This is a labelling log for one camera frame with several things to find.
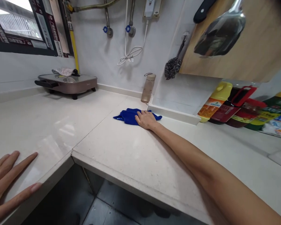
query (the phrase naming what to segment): window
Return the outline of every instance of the window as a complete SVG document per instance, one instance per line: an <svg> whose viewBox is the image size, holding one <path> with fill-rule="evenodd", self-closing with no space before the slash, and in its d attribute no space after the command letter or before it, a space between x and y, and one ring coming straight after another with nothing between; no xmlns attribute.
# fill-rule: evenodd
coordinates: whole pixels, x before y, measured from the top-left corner
<svg viewBox="0 0 281 225"><path fill-rule="evenodd" d="M60 6L62 0L0 0L0 51L72 56Z"/></svg>

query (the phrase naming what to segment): blue microfiber towel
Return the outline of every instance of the blue microfiber towel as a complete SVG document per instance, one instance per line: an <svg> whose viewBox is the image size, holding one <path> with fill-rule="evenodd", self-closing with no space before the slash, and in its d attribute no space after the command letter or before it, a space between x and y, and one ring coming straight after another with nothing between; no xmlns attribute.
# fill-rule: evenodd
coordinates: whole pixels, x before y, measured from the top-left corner
<svg viewBox="0 0 281 225"><path fill-rule="evenodd" d="M137 115L137 111L141 112L140 109L130 109L123 110L118 116L113 117L114 119L124 121L126 124L130 125L138 125L137 121L135 120L135 115ZM153 113L156 120L161 120L162 116L157 116Z"/></svg>

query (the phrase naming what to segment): kitchen counter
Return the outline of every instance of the kitchen counter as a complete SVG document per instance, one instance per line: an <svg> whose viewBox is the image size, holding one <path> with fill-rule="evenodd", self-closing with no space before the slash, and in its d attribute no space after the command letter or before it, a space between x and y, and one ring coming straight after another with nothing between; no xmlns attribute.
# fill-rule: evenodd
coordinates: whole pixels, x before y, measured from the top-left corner
<svg viewBox="0 0 281 225"><path fill-rule="evenodd" d="M126 108L147 105L103 90L75 101L43 93L1 103L0 158L19 150L18 163L39 152L6 201L29 185L44 182L72 155L78 164L212 224L208 199L169 147L151 131L112 118ZM231 171L281 215L281 166L266 157L281 150L280 138L227 125L193 126L166 117L160 123Z"/></svg>

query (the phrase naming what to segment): spatula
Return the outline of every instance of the spatula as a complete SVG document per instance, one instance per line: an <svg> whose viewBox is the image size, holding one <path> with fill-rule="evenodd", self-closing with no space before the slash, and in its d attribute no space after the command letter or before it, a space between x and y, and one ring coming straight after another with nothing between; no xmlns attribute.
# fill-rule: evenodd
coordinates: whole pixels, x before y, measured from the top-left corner
<svg viewBox="0 0 281 225"><path fill-rule="evenodd" d="M201 36L194 52L203 58L227 54L244 30L246 17L241 5L235 0L231 9L213 21Z"/></svg>

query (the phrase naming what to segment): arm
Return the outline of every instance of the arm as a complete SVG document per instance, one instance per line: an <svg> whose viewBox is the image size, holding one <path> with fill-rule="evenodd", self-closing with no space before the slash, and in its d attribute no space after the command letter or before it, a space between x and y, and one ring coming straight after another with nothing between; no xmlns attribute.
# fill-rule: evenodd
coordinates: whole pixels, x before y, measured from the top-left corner
<svg viewBox="0 0 281 225"><path fill-rule="evenodd" d="M281 225L281 216L254 192L196 146L158 123L152 113L138 112L136 121L176 153L231 224Z"/></svg>

